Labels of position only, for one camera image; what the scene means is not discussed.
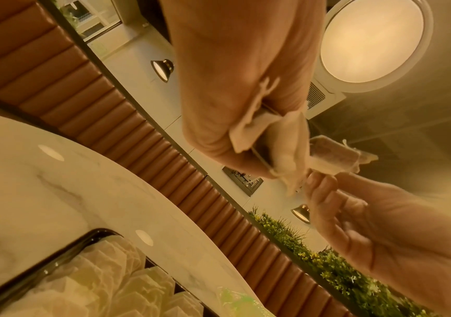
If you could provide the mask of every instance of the folded napkin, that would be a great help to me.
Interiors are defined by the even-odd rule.
[[[360,164],[378,159],[325,136],[317,136],[309,142],[309,128],[303,113],[305,104],[285,115],[262,104],[262,99],[278,82],[276,79],[269,86],[266,78],[259,84],[246,113],[229,130],[229,137],[236,153],[252,150],[271,174],[286,184],[288,195],[302,186],[309,169],[330,175],[357,173]]]

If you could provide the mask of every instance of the black tray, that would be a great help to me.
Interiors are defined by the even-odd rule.
[[[63,249],[53,253],[46,259],[37,263],[25,272],[0,286],[0,312],[9,306],[12,302],[20,299],[30,289],[35,287],[43,278],[53,273],[60,265],[65,264],[77,256],[85,247],[95,244],[101,239],[119,235],[117,232],[109,229],[95,229],[83,235],[79,239],[70,243]],[[148,257],[145,261],[145,268],[156,266],[157,264]],[[178,281],[175,280],[175,293],[187,291]],[[203,317],[218,317],[218,315],[201,302],[204,307]]]

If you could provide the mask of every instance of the white wall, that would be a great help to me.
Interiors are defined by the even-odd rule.
[[[304,202],[300,194],[286,197],[284,185],[280,181],[265,180],[253,196],[248,197],[222,171],[222,165],[204,156],[185,141],[181,128],[178,65],[170,81],[165,84],[150,64],[151,60],[164,58],[174,61],[174,57],[172,46],[154,28],[149,27],[141,36],[104,57],[103,62],[148,114],[246,211],[256,205],[259,211],[265,210],[273,218],[286,219],[306,235],[304,242],[310,249],[324,249],[326,241],[290,211]]]

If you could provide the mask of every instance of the wall sconce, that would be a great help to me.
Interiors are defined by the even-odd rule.
[[[293,208],[292,214],[294,214],[295,217],[302,220],[306,224],[310,225],[310,212],[309,207],[307,207],[307,205],[300,205],[296,208]]]
[[[170,60],[162,60],[162,61],[151,61],[152,68],[156,72],[157,76],[161,78],[165,83],[169,80],[169,75],[173,73],[175,70],[175,65]]]

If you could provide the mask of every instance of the ceiling light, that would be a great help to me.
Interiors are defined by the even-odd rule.
[[[302,220],[306,224],[310,224],[310,213],[309,207],[307,207],[307,205],[300,205],[292,209],[292,214],[294,214],[295,217]]]
[[[169,80],[169,75],[173,73],[175,66],[170,60],[162,60],[162,61],[151,61],[152,68],[156,72],[156,74],[161,78],[165,83]]]
[[[325,19],[318,80],[344,92],[389,85],[420,60],[432,32],[425,0],[341,0]]]

